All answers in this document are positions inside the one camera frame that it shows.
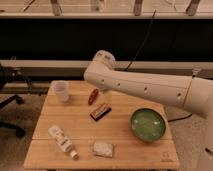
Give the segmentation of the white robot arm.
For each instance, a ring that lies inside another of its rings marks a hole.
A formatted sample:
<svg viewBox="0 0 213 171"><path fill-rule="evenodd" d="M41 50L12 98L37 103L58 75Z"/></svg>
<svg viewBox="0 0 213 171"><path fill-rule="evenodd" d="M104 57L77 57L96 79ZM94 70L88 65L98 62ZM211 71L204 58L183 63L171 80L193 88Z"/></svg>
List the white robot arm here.
<svg viewBox="0 0 213 171"><path fill-rule="evenodd" d="M213 171L213 81L193 76L116 71L115 57L99 50L84 72L84 80L102 90L114 90L182 108L206 119L196 171Z"/></svg>

